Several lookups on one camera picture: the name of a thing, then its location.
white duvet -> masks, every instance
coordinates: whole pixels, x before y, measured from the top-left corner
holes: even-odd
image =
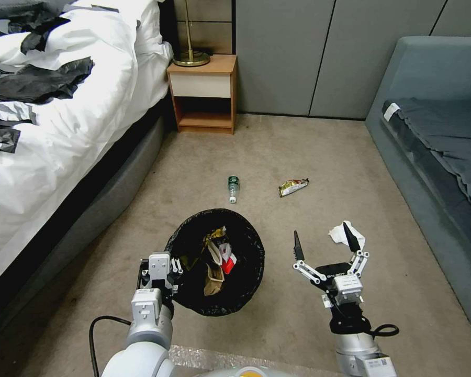
[[[94,67],[72,99],[32,105],[15,154],[0,152],[0,275],[77,183],[129,126],[167,93],[171,47],[162,44],[153,0],[80,0],[119,9],[76,9],[53,30],[45,52],[21,54],[27,35],[0,37],[0,63],[57,69],[90,56]],[[137,20],[140,27],[137,31]]]

sofa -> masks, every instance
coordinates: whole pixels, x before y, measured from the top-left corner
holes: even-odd
[[[399,39],[365,123],[471,323],[471,38]]]

trash can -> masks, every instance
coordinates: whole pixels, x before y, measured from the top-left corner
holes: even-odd
[[[243,216],[229,209],[209,209],[186,219],[169,239],[165,251],[174,258],[195,260],[204,248],[204,237],[225,226],[237,262],[225,276],[223,288],[204,295],[207,265],[200,260],[175,281],[173,300],[205,316],[237,312],[256,292],[263,276],[265,251],[256,230]]]

lamp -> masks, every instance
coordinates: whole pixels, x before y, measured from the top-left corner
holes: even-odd
[[[173,58],[173,63],[180,66],[199,66],[209,63],[209,55],[207,53],[192,50],[187,0],[185,0],[185,26],[187,27],[188,51],[180,52],[177,57]]]

nightstand drawer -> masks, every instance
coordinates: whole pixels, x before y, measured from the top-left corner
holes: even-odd
[[[173,95],[230,98],[229,75],[170,73]]]

